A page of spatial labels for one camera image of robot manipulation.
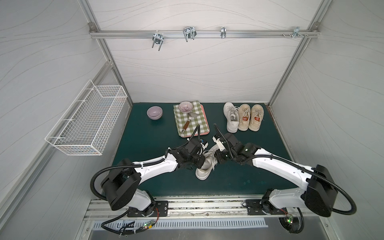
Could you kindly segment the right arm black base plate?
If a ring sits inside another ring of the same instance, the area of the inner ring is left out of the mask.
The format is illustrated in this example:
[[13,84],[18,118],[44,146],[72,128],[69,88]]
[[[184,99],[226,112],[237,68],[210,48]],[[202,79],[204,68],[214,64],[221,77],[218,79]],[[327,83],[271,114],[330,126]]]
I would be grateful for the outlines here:
[[282,210],[275,208],[269,201],[265,200],[245,200],[242,207],[247,210],[247,214],[250,216],[285,215]]

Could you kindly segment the green white checkered cloth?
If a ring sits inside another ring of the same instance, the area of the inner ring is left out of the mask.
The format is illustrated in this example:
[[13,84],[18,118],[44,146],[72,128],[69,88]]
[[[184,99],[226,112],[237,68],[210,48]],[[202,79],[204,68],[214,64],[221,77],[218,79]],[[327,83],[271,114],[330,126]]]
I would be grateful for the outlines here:
[[182,138],[189,138],[194,132],[197,125],[200,126],[200,135],[207,135],[210,133],[210,128],[208,120],[205,114],[203,105],[199,101],[192,102],[193,108],[192,113],[198,114],[197,117],[193,117],[187,127],[187,129],[182,132],[185,123],[189,120],[188,113],[183,113],[179,109],[179,105],[173,105],[174,117],[177,127],[178,135]]

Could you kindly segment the purple bowl on table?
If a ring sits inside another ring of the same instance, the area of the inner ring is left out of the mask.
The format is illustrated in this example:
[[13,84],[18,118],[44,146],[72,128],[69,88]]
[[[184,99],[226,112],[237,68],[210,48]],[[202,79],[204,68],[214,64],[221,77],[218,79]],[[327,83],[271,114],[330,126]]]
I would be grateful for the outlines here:
[[163,116],[163,109],[159,106],[152,106],[147,110],[147,116],[151,120],[159,120]]

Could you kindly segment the aluminium cross rail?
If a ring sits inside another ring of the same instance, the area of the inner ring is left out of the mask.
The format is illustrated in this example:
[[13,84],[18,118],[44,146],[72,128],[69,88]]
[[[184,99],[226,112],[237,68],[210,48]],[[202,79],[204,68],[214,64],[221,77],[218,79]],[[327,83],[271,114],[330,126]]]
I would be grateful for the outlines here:
[[[284,38],[282,34],[288,35],[293,30],[228,30],[225,39],[271,39]],[[300,30],[302,34],[308,34],[309,38],[317,38],[319,31]],[[164,39],[184,39],[182,30],[165,31],[97,31],[90,33],[93,39],[152,39],[159,32]],[[196,30],[195,39],[221,39],[221,30]]]

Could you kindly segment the pink speckled bowl on cloth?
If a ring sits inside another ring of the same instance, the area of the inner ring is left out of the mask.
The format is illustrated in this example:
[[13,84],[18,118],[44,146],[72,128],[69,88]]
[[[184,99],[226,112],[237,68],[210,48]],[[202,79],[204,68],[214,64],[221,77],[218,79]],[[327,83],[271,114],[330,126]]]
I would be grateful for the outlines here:
[[179,108],[180,112],[187,114],[193,110],[194,105],[191,102],[184,101],[184,102],[181,102],[179,104],[178,108]]

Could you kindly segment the beige sneaker one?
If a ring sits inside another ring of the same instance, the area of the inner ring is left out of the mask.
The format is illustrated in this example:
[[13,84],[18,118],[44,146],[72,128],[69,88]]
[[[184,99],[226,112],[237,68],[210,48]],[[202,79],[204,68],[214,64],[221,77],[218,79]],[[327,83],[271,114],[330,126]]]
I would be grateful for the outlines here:
[[242,104],[238,108],[239,114],[239,125],[238,130],[246,131],[249,129],[250,118],[251,118],[251,108],[248,104]]
[[257,132],[264,118],[264,108],[261,105],[254,105],[251,108],[249,129]]

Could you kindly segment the white sneaker with laces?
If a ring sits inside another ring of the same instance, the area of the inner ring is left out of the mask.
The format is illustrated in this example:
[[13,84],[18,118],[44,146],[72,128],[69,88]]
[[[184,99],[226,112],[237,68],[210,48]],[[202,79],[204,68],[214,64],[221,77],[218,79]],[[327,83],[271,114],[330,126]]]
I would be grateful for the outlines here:
[[220,148],[218,145],[214,145],[210,150],[207,150],[203,153],[203,156],[205,157],[204,164],[201,168],[196,169],[196,177],[199,180],[206,180],[209,177],[211,171],[215,169],[215,166],[218,164],[218,160],[215,156],[215,153],[219,149]]

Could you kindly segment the beige sneaker left one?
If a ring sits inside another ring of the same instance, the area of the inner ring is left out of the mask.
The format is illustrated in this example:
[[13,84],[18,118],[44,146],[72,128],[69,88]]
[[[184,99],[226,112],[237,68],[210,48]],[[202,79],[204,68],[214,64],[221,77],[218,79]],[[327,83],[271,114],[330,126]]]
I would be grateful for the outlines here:
[[251,108],[248,104],[242,104],[238,108],[239,114],[239,125],[238,130],[246,131],[249,129],[250,118],[251,118]]

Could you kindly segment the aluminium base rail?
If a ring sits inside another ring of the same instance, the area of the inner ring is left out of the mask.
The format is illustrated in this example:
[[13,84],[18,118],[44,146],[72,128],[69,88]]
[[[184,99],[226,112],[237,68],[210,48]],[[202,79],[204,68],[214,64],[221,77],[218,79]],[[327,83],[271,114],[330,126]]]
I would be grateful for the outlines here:
[[[212,218],[251,218],[251,217],[285,217],[285,215],[250,216],[242,207],[245,200],[261,199],[262,195],[218,195],[218,196],[162,196],[155,201],[168,201],[168,215],[161,219],[212,219]],[[109,220],[124,213],[128,207],[112,211],[108,202],[91,200],[83,221]],[[122,220],[152,220],[156,217],[127,217]]]

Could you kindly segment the white vent strip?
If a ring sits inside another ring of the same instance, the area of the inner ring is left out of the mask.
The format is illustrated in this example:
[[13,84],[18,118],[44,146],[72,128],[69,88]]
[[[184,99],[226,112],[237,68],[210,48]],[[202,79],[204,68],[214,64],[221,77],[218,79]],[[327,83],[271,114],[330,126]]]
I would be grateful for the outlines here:
[[[126,227],[128,231],[136,230],[148,225],[151,220],[118,220],[106,227],[120,230]],[[267,228],[264,218],[223,218],[223,219],[160,219],[153,226],[155,230],[178,230],[178,229],[249,229]]]

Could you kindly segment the beige sneaker right one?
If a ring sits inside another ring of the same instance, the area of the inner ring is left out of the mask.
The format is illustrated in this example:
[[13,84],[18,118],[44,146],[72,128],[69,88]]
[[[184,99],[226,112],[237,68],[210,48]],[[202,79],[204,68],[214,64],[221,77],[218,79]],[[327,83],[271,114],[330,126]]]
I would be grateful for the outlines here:
[[257,132],[264,118],[264,108],[261,105],[254,105],[251,108],[249,129]]

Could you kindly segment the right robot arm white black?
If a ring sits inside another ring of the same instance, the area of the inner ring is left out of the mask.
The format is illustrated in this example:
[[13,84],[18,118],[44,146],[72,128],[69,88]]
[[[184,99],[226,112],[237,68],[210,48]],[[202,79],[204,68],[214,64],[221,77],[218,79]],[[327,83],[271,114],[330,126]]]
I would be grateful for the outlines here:
[[240,165],[250,165],[295,185],[285,190],[268,189],[258,203],[264,214],[271,215],[284,208],[307,208],[321,217],[331,216],[338,191],[329,184],[331,177],[324,167],[298,165],[255,144],[244,145],[230,133],[222,138],[215,135],[213,140],[219,148],[216,152],[218,162],[231,160]]

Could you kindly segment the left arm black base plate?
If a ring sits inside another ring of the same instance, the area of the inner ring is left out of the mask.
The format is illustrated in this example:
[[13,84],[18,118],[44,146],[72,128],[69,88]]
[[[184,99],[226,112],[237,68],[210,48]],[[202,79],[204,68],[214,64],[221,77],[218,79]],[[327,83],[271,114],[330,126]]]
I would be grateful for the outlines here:
[[136,208],[130,208],[130,211],[127,213],[128,217],[166,217],[168,215],[168,201],[154,201],[143,211],[140,211]]

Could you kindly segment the pink tray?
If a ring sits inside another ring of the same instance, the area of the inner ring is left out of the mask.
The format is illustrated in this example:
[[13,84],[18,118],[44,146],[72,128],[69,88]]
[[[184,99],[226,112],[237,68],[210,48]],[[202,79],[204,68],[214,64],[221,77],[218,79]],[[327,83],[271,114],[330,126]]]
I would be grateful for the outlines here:
[[210,133],[210,127],[209,127],[209,123],[207,120],[204,106],[202,104],[200,104],[200,106],[198,108],[194,107],[193,112],[199,113],[200,115],[197,118],[192,119],[188,128],[186,129],[186,131],[183,134],[181,133],[181,131],[182,131],[184,124],[188,120],[188,115],[182,114],[182,116],[179,117],[178,125],[179,125],[179,127],[181,127],[179,130],[179,136],[182,138],[189,138],[192,135],[192,133],[193,133],[193,131],[197,125],[200,125],[200,135],[201,136],[208,135]]

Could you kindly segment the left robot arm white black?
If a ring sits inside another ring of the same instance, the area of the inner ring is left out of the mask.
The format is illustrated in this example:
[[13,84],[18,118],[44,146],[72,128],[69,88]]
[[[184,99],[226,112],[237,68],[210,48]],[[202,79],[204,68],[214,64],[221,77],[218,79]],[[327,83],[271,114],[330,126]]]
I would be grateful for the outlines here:
[[99,199],[107,201],[111,210],[123,207],[151,212],[155,201],[139,185],[156,176],[179,169],[201,167],[205,162],[206,140],[190,139],[177,148],[168,148],[161,157],[143,162],[122,160],[119,165],[97,172],[92,178],[92,191]]

